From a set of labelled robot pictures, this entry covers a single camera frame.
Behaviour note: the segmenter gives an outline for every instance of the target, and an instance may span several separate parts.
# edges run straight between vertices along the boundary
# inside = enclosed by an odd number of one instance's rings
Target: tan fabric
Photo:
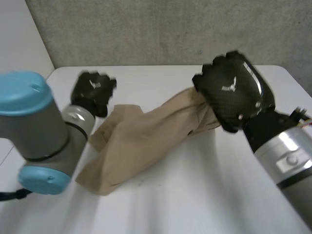
[[[90,137],[99,155],[83,168],[76,182],[95,194],[107,195],[188,136],[217,126],[213,110],[194,88],[145,114],[139,106],[117,105]]]

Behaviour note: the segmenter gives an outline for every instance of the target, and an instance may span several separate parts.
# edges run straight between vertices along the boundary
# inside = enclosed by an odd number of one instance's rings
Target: white wall
[[[31,70],[47,78],[54,67],[24,0],[0,0],[0,73]],[[12,144],[0,138],[0,165]]]

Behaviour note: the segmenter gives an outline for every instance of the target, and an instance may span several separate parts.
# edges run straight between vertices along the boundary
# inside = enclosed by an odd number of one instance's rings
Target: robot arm
[[[26,163],[18,180],[25,188],[0,193],[0,200],[21,199],[30,192],[60,194],[74,173],[95,116],[105,117],[116,80],[82,73],[71,104],[59,112],[49,86],[33,72],[0,76],[0,137],[11,140]]]
[[[298,126],[310,119],[305,111],[275,111],[271,89],[238,52],[204,64],[193,83],[224,130],[244,131],[256,158],[312,230],[312,139]]]

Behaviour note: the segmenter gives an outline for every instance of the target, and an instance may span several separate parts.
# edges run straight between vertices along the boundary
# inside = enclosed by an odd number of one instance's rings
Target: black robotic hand
[[[272,91],[246,57],[237,51],[204,64],[193,83],[212,106],[224,130],[236,133],[260,112],[275,109]]]
[[[94,117],[106,117],[108,100],[116,86],[116,80],[106,74],[82,72],[72,91],[71,103],[85,108]]]

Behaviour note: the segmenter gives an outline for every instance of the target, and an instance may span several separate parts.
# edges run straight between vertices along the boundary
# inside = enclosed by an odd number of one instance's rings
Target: black band
[[[77,130],[79,130],[84,135],[86,140],[88,140],[88,135],[86,134],[86,132],[81,127],[79,127],[78,125],[71,123],[71,122],[65,122],[65,123],[69,126],[72,126],[73,128],[76,128]]]
[[[289,186],[292,186],[293,184],[309,177],[312,176],[312,167],[305,169],[304,171],[301,171],[285,180],[283,180],[282,182],[279,182],[277,184],[278,188],[280,189],[286,189]]]
[[[68,134],[68,137],[65,141],[65,143],[62,145],[62,147],[60,147],[57,151],[55,151],[54,153],[50,154],[49,156],[45,156],[45,157],[37,157],[37,158],[28,158],[28,157],[24,157],[24,159],[26,159],[26,161],[29,162],[41,162],[41,161],[45,161],[49,158],[52,158],[53,156],[59,154],[59,152],[61,152],[63,149],[65,149],[67,147],[67,145],[69,144],[70,141],[70,136]]]

